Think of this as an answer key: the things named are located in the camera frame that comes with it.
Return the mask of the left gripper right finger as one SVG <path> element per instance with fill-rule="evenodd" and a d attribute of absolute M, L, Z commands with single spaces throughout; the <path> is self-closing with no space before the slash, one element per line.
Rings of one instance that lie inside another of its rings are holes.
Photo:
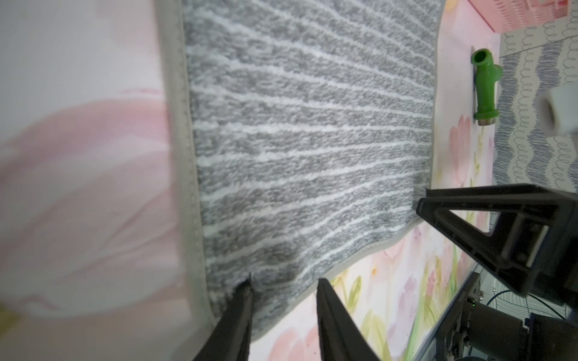
<path fill-rule="evenodd" d="M 379 360 L 326 278 L 319 279 L 316 302 L 322 360 Z"/>

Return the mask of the white pipe fitting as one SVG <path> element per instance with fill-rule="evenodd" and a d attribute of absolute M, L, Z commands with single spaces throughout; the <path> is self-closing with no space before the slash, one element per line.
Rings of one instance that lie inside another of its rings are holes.
<path fill-rule="evenodd" d="M 541 93 L 536 111 L 546 137 L 577 135 L 577 82 Z"/>

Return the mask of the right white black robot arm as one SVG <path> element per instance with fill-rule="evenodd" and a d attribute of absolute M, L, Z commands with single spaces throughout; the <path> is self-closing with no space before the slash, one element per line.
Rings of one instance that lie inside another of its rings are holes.
<path fill-rule="evenodd" d="M 577 196 L 532 184 L 428 190 L 417 215 L 517 296 L 577 310 Z M 519 320 L 474 299 L 479 275 L 444 317 L 439 360 L 474 347 L 496 360 L 575 360 L 577 317 Z"/>

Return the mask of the right green pipe fitting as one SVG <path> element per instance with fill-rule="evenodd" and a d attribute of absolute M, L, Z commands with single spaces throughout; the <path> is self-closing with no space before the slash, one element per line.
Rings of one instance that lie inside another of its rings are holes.
<path fill-rule="evenodd" d="M 500 112 L 497 107 L 497 83 L 503 75 L 503 69 L 494 62 L 492 52 L 487 48 L 475 51 L 471 63 L 476 69 L 475 91 L 477 95 L 477 111 L 474 119 L 480 126 L 490 126 Z"/>

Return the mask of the grey striped square dishcloth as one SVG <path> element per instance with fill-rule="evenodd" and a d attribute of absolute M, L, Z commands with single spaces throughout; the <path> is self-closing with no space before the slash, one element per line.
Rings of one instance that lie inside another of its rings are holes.
<path fill-rule="evenodd" d="M 442 1 L 157 1 L 191 311 L 260 338 L 430 183 Z"/>

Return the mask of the pink plastic basket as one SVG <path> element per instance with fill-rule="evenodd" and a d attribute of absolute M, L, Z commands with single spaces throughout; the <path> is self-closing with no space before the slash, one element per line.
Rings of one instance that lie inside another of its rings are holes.
<path fill-rule="evenodd" d="M 570 13 L 568 0 L 470 0 L 469 3 L 498 34 L 541 26 Z"/>

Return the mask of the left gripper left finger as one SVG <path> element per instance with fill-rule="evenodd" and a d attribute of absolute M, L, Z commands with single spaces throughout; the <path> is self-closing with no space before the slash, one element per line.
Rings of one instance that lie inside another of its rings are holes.
<path fill-rule="evenodd" d="M 194 361 L 247 361 L 251 344 L 253 287 L 251 279 L 239 284 L 226 311 Z"/>

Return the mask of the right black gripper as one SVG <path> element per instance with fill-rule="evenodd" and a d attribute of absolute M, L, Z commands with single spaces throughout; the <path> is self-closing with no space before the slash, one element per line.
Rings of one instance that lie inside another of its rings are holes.
<path fill-rule="evenodd" d="M 416 213 L 514 293 L 577 306 L 577 195 L 533 184 L 427 190 Z"/>

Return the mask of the floral pink table mat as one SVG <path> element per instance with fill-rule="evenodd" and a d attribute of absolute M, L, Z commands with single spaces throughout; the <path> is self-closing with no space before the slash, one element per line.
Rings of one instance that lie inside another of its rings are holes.
<path fill-rule="evenodd" d="M 1 3 L 3 360 L 191 360 L 212 332 L 189 305 L 155 2 Z M 471 56 L 501 39 L 442 2 L 427 188 L 489 185 Z M 325 278 L 379 359 L 411 360 L 473 266 L 416 216 Z M 250 359 L 320 359 L 316 284 Z"/>

